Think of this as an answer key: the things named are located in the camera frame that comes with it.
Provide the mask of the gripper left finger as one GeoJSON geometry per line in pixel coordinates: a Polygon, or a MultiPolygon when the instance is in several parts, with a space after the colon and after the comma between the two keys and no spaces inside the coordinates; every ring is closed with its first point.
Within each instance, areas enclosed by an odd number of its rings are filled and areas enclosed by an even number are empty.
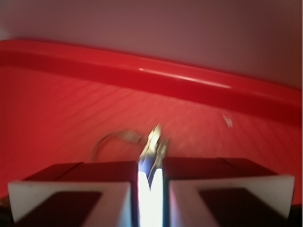
{"type": "Polygon", "coordinates": [[[138,226],[134,161],[65,163],[8,184],[17,227],[138,226]]]}

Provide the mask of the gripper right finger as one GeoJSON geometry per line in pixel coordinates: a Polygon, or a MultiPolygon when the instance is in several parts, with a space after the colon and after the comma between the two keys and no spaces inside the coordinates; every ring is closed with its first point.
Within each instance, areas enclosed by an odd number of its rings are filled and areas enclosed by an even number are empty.
{"type": "Polygon", "coordinates": [[[293,227],[295,179],[245,158],[167,157],[166,227],[293,227]]]}

